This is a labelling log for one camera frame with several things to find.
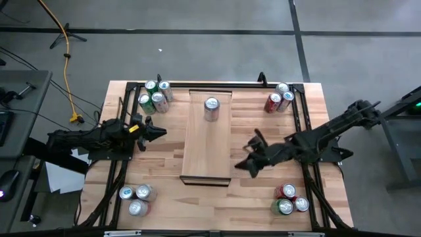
can lid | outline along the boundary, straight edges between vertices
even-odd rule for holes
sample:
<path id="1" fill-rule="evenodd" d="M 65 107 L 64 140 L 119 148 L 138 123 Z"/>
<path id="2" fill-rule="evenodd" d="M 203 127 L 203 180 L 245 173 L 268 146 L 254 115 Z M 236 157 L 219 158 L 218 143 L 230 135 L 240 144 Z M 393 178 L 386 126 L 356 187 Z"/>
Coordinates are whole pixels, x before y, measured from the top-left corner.
<path id="1" fill-rule="evenodd" d="M 293 211 L 292 202 L 288 199 L 281 199 L 278 204 L 278 207 L 283 214 L 291 214 Z"/>
<path id="2" fill-rule="evenodd" d="M 153 89 L 156 85 L 157 85 L 157 83 L 155 81 L 149 80 L 145 83 L 145 88 L 146 89 Z"/>
<path id="3" fill-rule="evenodd" d="M 271 99 L 273 102 L 279 102 L 279 101 L 281 101 L 281 95 L 280 95 L 280 94 L 278 94 L 278 93 L 271 93 L 271 94 L 270 94 L 270 99 Z"/>
<path id="4" fill-rule="evenodd" d="M 142 203 L 139 200 L 134 200 L 129 205 L 129 214 L 138 215 L 142 209 Z"/>
<path id="5" fill-rule="evenodd" d="M 291 101 L 294 99 L 294 94 L 292 92 L 285 92 L 282 97 L 288 101 Z"/>
<path id="6" fill-rule="evenodd" d="M 282 190 L 287 198 L 292 198 L 295 196 L 295 187 L 292 184 L 284 184 L 284 188 Z"/>
<path id="7" fill-rule="evenodd" d="M 216 109 L 219 107 L 219 101 L 215 97 L 210 97 L 205 101 L 205 106 L 208 109 Z"/>
<path id="8" fill-rule="evenodd" d="M 139 186 L 136 190 L 136 195 L 139 198 L 146 198 L 147 196 L 149 196 L 149 194 L 151 193 L 149 187 L 146 184 L 142 184 L 141 186 Z"/>
<path id="9" fill-rule="evenodd" d="M 139 96 L 139 103 L 147 103 L 149 101 L 149 95 L 143 94 Z"/>
<path id="10" fill-rule="evenodd" d="M 161 101 L 163 97 L 164 97 L 164 95 L 161 92 L 155 92 L 152 95 L 152 100 L 153 101 Z"/>
<path id="11" fill-rule="evenodd" d="M 132 188 L 131 187 L 123 187 L 120 189 L 120 197 L 121 198 L 125 198 L 125 197 L 130 197 L 132 194 Z"/>
<path id="12" fill-rule="evenodd" d="M 309 201 L 305 197 L 297 197 L 295 206 L 299 211 L 307 211 L 309 209 Z"/>
<path id="13" fill-rule="evenodd" d="M 169 88 L 169 87 L 170 87 L 170 82 L 167 82 L 167 81 L 159 82 L 159 88 L 166 89 L 166 88 Z"/>
<path id="14" fill-rule="evenodd" d="M 289 91 L 289 86 L 288 86 L 286 83 L 284 83 L 284 82 L 279 83 L 279 84 L 276 86 L 276 88 L 277 88 L 278 90 L 280 90 L 281 92 L 287 92 L 287 91 Z"/>

wooden table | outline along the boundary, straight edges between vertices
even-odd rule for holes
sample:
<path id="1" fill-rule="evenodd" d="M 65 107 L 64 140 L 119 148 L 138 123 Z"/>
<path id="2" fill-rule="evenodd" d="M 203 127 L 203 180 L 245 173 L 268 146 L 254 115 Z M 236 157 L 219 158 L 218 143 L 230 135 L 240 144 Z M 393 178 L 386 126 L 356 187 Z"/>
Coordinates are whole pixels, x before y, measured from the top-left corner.
<path id="1" fill-rule="evenodd" d="M 317 83 L 304 85 L 311 124 L 316 128 L 329 120 L 322 86 Z M 126 81 L 110 82 L 101 120 L 116 117 L 118 98 L 124 96 L 125 87 Z M 266 167 L 254 179 L 250 178 L 247 171 L 234 168 L 237 162 L 246 158 L 242 146 L 254 136 L 255 128 L 260 129 L 269 144 L 282 141 L 283 137 L 295 132 L 291 107 L 282 114 L 268 114 L 263 111 L 263 105 L 273 89 L 231 89 L 231 184 L 228 188 L 185 186 L 179 176 L 182 171 L 186 136 L 188 89 L 174 88 L 175 102 L 170 104 L 169 112 L 152 115 L 154 125 L 166 128 L 168 134 L 147 144 L 147 151 L 144 153 L 135 148 L 133 160 L 128 165 L 126 185 L 136 187 L 142 183 L 149 183 L 158 190 L 158 198 L 152 203 L 152 211 L 143 218 L 132 217 L 128 214 L 129 201 L 123 201 L 118 228 L 310 230 L 308 212 L 275 216 L 269 210 L 274 188 L 280 184 L 293 183 L 297 187 L 297 193 L 305 196 L 303 173 L 296 161 Z M 301 102 L 297 99 L 299 113 L 302 115 Z M 109 167 L 110 161 L 99 161 L 88 172 L 82 192 L 80 222 L 87 218 L 103 197 Z M 331 163 L 321 163 L 320 171 L 327 200 L 345 223 L 352 226 L 340 170 Z M 320 204 L 315 196 L 314 199 L 318 222 L 322 225 Z M 107 222 L 111 219 L 113 206 L 114 198 L 110 203 Z"/>

yellow cable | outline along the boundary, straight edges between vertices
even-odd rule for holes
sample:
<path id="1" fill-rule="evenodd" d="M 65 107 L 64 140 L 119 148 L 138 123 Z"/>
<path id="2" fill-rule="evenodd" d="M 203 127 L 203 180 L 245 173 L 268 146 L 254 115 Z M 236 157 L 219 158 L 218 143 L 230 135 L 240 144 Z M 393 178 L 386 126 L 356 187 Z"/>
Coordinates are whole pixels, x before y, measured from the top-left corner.
<path id="1" fill-rule="evenodd" d="M 47 12 L 54 18 L 55 22 L 57 22 L 57 24 L 60 27 L 61 32 L 64 35 L 64 38 L 66 39 L 66 54 L 69 54 L 69 42 L 68 42 L 68 38 L 67 38 L 67 34 L 66 31 L 64 30 L 64 28 L 61 26 L 61 23 L 59 22 L 59 20 L 57 19 L 57 17 L 55 17 L 55 15 L 50 11 L 50 9 L 47 7 L 47 5 L 42 1 L 42 0 L 38 0 L 44 7 L 45 10 L 47 10 Z M 68 82 L 67 82 L 67 77 L 66 77 L 66 71 L 67 71 L 67 64 L 68 64 L 68 57 L 66 57 L 66 62 L 64 64 L 64 70 L 63 70 L 63 76 L 64 76 L 64 82 L 66 83 L 66 87 L 67 87 L 67 93 L 68 93 L 68 98 L 70 100 L 70 105 L 72 106 L 72 118 L 70 119 L 71 122 L 74 122 L 77 120 L 78 118 L 78 114 L 76 113 L 76 110 L 74 109 L 74 105 L 73 105 L 73 100 L 72 100 L 72 94 L 70 93 L 70 88 L 68 86 Z"/>

gray floor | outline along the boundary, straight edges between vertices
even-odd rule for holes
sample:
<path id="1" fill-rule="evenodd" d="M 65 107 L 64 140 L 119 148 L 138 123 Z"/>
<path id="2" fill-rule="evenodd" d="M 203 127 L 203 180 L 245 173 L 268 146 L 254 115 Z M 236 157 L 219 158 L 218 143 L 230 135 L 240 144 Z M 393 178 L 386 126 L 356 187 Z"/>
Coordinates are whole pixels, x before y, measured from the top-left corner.
<path id="1" fill-rule="evenodd" d="M 77 0 L 45 1 L 61 22 L 86 28 L 292 30 L 287 0 Z M 420 31 L 417 0 L 296 0 L 302 30 Z M 11 1 L 4 11 L 33 27 L 54 27 L 35 1 Z M 16 24 L 0 15 L 0 24 Z M 63 85 L 62 54 L 49 44 L 56 34 L 0 33 L 0 45 L 53 71 Z M 270 81 L 302 82 L 293 36 L 217 35 L 82 35 L 70 42 L 68 77 L 72 92 L 98 105 L 109 80 L 254 81 L 264 71 Z M 357 99 L 380 100 L 388 108 L 420 85 L 421 38 L 303 37 L 311 82 L 321 82 L 331 117 Z M 6 59 L 2 70 L 25 69 Z M 90 115 L 94 108 L 78 103 Z M 50 88 L 41 114 L 68 124 L 70 105 Z M 37 119 L 32 136 L 45 141 L 58 129 Z M 389 194 L 385 185 L 401 179 L 380 127 L 354 128 L 340 141 L 355 155 L 343 164 L 354 224 L 361 230 L 421 235 L 420 190 Z M 40 197 L 34 213 L 43 216 L 38 229 L 70 226 L 77 194 Z M 28 224 L 13 227 L 31 229 Z"/>

soda can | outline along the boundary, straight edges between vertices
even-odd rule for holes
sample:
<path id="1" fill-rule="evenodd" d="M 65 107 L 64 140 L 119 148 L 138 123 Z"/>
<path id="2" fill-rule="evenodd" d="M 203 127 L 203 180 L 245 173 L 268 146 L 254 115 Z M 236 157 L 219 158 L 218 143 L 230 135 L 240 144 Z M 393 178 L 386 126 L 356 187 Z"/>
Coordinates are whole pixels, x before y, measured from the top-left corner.
<path id="1" fill-rule="evenodd" d="M 158 196 L 158 192 L 149 184 L 142 184 L 137 187 L 136 196 L 143 201 L 154 201 Z"/>
<path id="2" fill-rule="evenodd" d="M 270 210 L 275 215 L 289 215 L 294 210 L 294 207 L 288 199 L 277 199 L 272 202 Z"/>
<path id="3" fill-rule="evenodd" d="M 291 104 L 291 101 L 294 99 L 294 93 L 292 92 L 285 92 L 284 95 L 282 96 L 282 100 L 281 103 L 278 107 L 277 112 L 284 112 L 289 104 Z"/>
<path id="4" fill-rule="evenodd" d="M 294 204 L 294 209 L 299 212 L 305 212 L 310 207 L 309 201 L 303 196 L 294 197 L 292 202 Z"/>
<path id="5" fill-rule="evenodd" d="M 283 184 L 275 188 L 275 198 L 293 199 L 296 194 L 295 186 L 293 184 Z"/>
<path id="6" fill-rule="evenodd" d="M 124 186 L 120 189 L 120 198 L 123 200 L 131 200 L 134 197 L 134 191 L 132 187 Z"/>
<path id="7" fill-rule="evenodd" d="M 155 92 L 152 95 L 152 103 L 158 113 L 166 113 L 170 109 L 168 103 L 166 102 L 165 96 L 161 92 Z"/>
<path id="8" fill-rule="evenodd" d="M 151 204 L 142 200 L 133 200 L 129 204 L 129 214 L 132 216 L 144 217 L 151 212 Z"/>
<path id="9" fill-rule="evenodd" d="M 285 82 L 279 83 L 278 85 L 276 85 L 275 92 L 283 96 L 285 92 L 289 92 L 288 84 L 286 84 Z"/>
<path id="10" fill-rule="evenodd" d="M 278 93 L 271 93 L 264 104 L 264 110 L 267 113 L 273 113 L 281 103 L 281 96 Z"/>
<path id="11" fill-rule="evenodd" d="M 155 113 L 156 109 L 153 106 L 152 99 L 149 95 L 141 94 L 139 96 L 138 101 L 140 107 L 142 107 L 143 111 L 145 111 L 145 114 L 152 115 L 153 113 Z"/>
<path id="12" fill-rule="evenodd" d="M 158 84 L 154 80 L 149 80 L 145 83 L 146 91 L 149 95 L 159 92 Z"/>
<path id="13" fill-rule="evenodd" d="M 159 90 L 161 91 L 162 94 L 164 94 L 165 99 L 168 102 L 172 102 L 174 100 L 174 96 L 172 95 L 172 89 L 171 89 L 171 86 L 170 86 L 170 82 L 167 82 L 167 81 L 159 82 Z"/>
<path id="14" fill-rule="evenodd" d="M 218 120 L 220 103 L 215 97 L 210 97 L 205 101 L 205 119 L 209 122 Z"/>

